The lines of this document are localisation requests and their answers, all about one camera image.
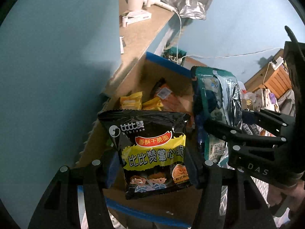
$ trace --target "cartoon boy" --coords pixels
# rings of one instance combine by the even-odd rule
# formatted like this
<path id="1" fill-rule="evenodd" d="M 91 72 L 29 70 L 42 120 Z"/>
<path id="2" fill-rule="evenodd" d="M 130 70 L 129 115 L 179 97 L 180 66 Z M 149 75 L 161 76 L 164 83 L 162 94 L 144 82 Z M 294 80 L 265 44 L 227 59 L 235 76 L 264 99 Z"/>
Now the cartoon boy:
<path id="1" fill-rule="evenodd" d="M 152 187 L 153 189 L 164 189 L 166 188 L 166 185 L 164 184 L 165 181 L 166 181 L 166 178 L 165 178 L 165 174 L 162 173 L 162 172 L 159 172 L 159 173 L 156 173 L 156 174 L 151 174 L 149 177 L 148 177 L 148 181 L 150 183 L 153 183 Z"/>
<path id="2" fill-rule="evenodd" d="M 135 192 L 146 192 L 154 190 L 151 186 L 146 185 L 146 179 L 144 177 L 132 176 L 130 178 L 130 184 L 137 185 L 135 188 Z"/>

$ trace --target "teal snack package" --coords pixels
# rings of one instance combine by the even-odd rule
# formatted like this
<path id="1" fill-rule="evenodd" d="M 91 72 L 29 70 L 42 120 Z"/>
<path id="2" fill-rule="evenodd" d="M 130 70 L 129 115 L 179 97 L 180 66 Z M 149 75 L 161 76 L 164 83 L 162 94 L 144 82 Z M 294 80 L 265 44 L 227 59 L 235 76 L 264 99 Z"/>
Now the teal snack package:
<path id="1" fill-rule="evenodd" d="M 230 126 L 241 127 L 242 106 L 239 85 L 231 72 L 222 69 L 193 66 L 191 74 L 197 149 L 205 159 L 218 163 L 226 143 L 207 134 L 203 123 L 207 118 L 212 118 Z"/>

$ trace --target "wall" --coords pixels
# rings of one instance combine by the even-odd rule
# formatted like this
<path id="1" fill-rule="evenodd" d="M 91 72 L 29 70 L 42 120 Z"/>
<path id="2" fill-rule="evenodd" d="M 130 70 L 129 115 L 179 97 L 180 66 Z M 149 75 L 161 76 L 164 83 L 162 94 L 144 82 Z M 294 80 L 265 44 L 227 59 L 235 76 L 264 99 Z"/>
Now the wall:
<path id="1" fill-rule="evenodd" d="M 305 27 L 288 0 L 213 0 L 205 21 L 194 20 L 181 36 L 179 48 L 207 57 L 238 55 L 284 47 L 289 26 L 299 42 Z M 231 71 L 246 82 L 278 50 L 227 59 L 198 59 Z"/>
<path id="2" fill-rule="evenodd" d="M 0 198 L 21 228 L 101 108 L 120 65 L 117 11 L 118 0 L 18 0 L 0 27 Z"/>

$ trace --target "hair dryer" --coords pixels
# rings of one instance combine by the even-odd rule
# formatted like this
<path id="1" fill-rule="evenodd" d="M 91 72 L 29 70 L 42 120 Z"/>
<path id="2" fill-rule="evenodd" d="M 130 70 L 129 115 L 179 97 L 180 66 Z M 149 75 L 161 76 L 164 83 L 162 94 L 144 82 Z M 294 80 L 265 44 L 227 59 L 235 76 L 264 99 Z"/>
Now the hair dryer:
<path id="1" fill-rule="evenodd" d="M 164 9 L 167 9 L 169 11 L 176 11 L 176 9 L 164 2 L 161 2 L 161 0 L 144 0 L 144 6 L 150 7 L 150 5 L 158 5 Z"/>

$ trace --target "red banner label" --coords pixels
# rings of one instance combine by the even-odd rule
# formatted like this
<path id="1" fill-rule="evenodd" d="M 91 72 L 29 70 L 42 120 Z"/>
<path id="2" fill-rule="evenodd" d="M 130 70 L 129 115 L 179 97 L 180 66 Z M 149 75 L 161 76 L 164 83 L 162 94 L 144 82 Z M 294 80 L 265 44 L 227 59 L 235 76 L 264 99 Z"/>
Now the red banner label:
<path id="1" fill-rule="evenodd" d="M 139 146 L 143 147 L 154 147 L 167 143 L 172 138 L 172 132 L 167 131 L 165 134 L 160 136 L 152 137 L 152 138 L 144 138 L 144 137 L 136 137 L 135 142 Z"/>

